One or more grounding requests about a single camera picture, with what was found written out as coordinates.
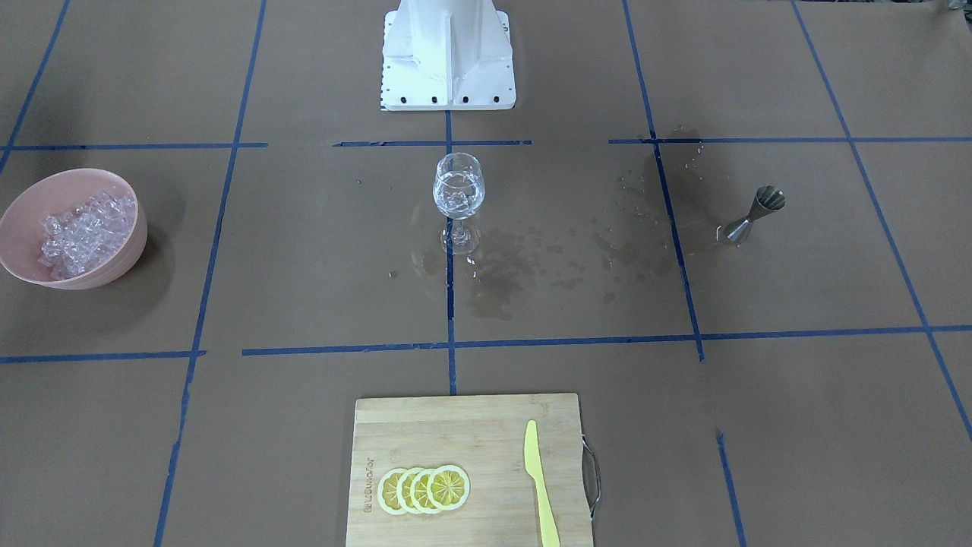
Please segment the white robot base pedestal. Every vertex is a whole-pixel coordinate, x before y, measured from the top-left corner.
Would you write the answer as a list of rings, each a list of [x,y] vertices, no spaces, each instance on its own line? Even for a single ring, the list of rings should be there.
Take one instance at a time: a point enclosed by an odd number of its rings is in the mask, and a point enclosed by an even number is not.
[[[383,31],[383,111],[515,107],[510,18],[492,1],[402,1]]]

